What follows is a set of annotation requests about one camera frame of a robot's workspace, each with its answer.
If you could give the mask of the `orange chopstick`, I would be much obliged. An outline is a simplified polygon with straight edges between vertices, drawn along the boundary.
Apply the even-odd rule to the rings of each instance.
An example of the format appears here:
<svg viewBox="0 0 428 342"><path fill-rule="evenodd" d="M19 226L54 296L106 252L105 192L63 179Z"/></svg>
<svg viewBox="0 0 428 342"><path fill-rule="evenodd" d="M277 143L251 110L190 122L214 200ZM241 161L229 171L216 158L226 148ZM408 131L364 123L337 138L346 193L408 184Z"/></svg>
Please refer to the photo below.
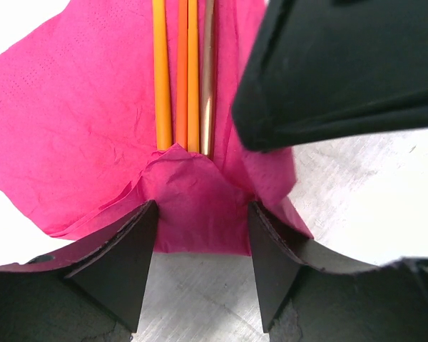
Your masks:
<svg viewBox="0 0 428 342"><path fill-rule="evenodd" d="M188 151L199 152L198 1L188 1Z"/></svg>
<svg viewBox="0 0 428 342"><path fill-rule="evenodd" d="M188 142L188 0L178 2L177 53L175 141L186 149Z"/></svg>

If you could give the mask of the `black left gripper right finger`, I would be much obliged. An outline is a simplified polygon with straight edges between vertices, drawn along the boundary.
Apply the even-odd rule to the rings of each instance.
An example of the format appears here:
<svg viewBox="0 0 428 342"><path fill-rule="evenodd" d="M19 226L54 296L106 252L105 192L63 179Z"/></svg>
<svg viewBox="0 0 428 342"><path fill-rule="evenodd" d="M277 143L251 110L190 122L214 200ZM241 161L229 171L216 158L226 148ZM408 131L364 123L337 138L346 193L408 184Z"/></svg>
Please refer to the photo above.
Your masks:
<svg viewBox="0 0 428 342"><path fill-rule="evenodd" d="M248 208L263 330L271 341L428 341L428 258L357 261Z"/></svg>

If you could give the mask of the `pink paper napkin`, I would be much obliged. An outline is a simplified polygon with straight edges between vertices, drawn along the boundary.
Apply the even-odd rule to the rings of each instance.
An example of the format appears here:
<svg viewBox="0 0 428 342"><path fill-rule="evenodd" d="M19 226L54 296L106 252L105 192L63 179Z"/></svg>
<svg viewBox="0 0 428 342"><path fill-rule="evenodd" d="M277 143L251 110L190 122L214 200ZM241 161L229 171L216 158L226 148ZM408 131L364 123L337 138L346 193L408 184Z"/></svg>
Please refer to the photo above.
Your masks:
<svg viewBox="0 0 428 342"><path fill-rule="evenodd" d="M156 148L149 1L71 1L0 55L0 190L51 237L77 240L155 200L155 250L250 253L248 204L310 230L288 199L291 149L240 144L233 98L263 1L216 6L213 156Z"/></svg>

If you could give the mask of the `rose gold fork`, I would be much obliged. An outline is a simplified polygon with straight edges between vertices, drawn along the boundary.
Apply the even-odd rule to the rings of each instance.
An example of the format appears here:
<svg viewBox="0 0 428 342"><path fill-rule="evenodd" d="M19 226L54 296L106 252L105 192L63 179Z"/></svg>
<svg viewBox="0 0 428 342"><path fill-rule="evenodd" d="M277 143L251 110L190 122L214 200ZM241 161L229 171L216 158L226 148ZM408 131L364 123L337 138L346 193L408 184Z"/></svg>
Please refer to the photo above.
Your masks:
<svg viewBox="0 0 428 342"><path fill-rule="evenodd" d="M211 156L215 117L215 1L205 2L201 87L200 152Z"/></svg>

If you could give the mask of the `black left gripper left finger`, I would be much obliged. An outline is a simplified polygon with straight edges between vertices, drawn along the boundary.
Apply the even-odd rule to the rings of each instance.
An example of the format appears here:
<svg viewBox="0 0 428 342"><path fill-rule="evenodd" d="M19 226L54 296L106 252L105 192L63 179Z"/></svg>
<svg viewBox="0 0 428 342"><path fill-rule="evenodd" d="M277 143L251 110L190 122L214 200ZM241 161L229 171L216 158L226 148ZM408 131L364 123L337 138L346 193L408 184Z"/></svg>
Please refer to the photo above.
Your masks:
<svg viewBox="0 0 428 342"><path fill-rule="evenodd" d="M61 249L0 266L0 341L129 341L157 228L149 201Z"/></svg>

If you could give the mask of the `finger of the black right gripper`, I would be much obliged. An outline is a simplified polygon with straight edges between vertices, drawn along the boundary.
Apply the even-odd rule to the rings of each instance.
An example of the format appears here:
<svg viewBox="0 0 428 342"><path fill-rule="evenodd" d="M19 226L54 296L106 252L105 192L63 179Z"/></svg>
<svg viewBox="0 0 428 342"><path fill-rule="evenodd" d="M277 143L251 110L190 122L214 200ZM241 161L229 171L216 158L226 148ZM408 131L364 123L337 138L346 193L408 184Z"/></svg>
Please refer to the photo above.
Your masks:
<svg viewBox="0 0 428 342"><path fill-rule="evenodd" d="M428 128L428 1L270 1L233 121L252 151Z"/></svg>

